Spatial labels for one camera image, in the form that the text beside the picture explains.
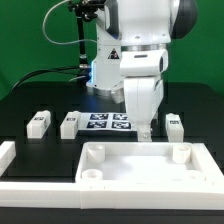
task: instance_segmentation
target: green wall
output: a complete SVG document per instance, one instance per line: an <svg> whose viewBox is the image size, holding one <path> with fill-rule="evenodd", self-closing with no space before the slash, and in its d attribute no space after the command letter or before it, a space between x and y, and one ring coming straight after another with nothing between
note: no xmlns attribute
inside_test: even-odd
<svg viewBox="0 0 224 224"><path fill-rule="evenodd" d="M60 0L0 0L0 99L23 75L33 70L76 65L78 46L58 46L42 35L46 12ZM172 82L198 82L210 85L224 95L224 1L197 0L196 27L183 40L169 45L170 66L164 78ZM95 37L94 23L86 24L86 37ZM49 36L58 41L77 38L76 20L66 5L58 8L47 23ZM88 43L90 60L95 45ZM69 80L60 74L32 80Z"/></svg>

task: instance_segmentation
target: white cube with black tag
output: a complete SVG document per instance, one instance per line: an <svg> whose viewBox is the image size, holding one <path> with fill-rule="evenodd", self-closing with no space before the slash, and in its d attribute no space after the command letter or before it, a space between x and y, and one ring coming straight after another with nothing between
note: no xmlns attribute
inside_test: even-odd
<svg viewBox="0 0 224 224"><path fill-rule="evenodd" d="M183 142L184 128L179 115L166 115L166 132L169 142Z"/></svg>
<svg viewBox="0 0 224 224"><path fill-rule="evenodd" d="M51 124L51 113L48 110L38 111L27 128L27 138L30 139L41 139Z"/></svg>
<svg viewBox="0 0 224 224"><path fill-rule="evenodd" d="M78 111L68 112L61 124L61 139L75 139L79 129L79 119L81 113Z"/></svg>

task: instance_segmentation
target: black table surface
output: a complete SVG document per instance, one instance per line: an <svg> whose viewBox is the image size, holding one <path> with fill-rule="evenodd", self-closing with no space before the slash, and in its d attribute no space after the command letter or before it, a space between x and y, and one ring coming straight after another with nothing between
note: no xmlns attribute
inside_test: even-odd
<svg viewBox="0 0 224 224"><path fill-rule="evenodd" d="M224 171L224 99L197 83L166 83L152 139L166 142L165 115L179 114L185 142L204 143ZM26 125L37 111L51 112L51 125L40 140L28 140ZM34 82L21 85L0 101L0 144L16 142L16 158L0 181L74 182L85 142L136 142L135 132L79 131L75 140L60 139L67 112L124 113L124 104L92 95L76 83ZM0 208L0 223L224 223L224 211L80 210Z"/></svg>

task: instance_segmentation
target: white block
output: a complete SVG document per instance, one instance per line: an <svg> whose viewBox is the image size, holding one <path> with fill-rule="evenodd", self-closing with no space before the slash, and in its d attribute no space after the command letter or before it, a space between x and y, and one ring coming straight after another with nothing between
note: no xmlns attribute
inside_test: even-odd
<svg viewBox="0 0 224 224"><path fill-rule="evenodd" d="M81 113L78 111L69 112L61 124L61 139L75 139L79 129Z"/></svg>
<svg viewBox="0 0 224 224"><path fill-rule="evenodd" d="M0 176L16 156L15 142L3 142L0 146Z"/></svg>
<svg viewBox="0 0 224 224"><path fill-rule="evenodd" d="M42 138L51 124L51 113L39 111L27 125L27 138Z"/></svg>
<svg viewBox="0 0 224 224"><path fill-rule="evenodd" d="M166 132L169 142L183 142L184 128L179 115L166 115Z"/></svg>
<svg viewBox="0 0 224 224"><path fill-rule="evenodd" d="M1 207L80 208L80 187L73 183L1 182Z"/></svg>

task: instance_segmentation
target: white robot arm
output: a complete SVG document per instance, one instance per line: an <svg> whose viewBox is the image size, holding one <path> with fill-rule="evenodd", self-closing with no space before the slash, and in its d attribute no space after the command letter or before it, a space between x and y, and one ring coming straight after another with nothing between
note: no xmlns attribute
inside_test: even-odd
<svg viewBox="0 0 224 224"><path fill-rule="evenodd" d="M121 42L120 75L128 119L137 128L138 141L151 141L150 124L163 99L161 73L168 68L166 44L193 27L196 2L107 0L105 16L106 30Z"/></svg>
<svg viewBox="0 0 224 224"><path fill-rule="evenodd" d="M122 89L138 141L151 141L151 121L163 99L161 73L168 68L166 45L194 26L196 0L81 1L84 9L97 4L97 57L87 87L104 96Z"/></svg>

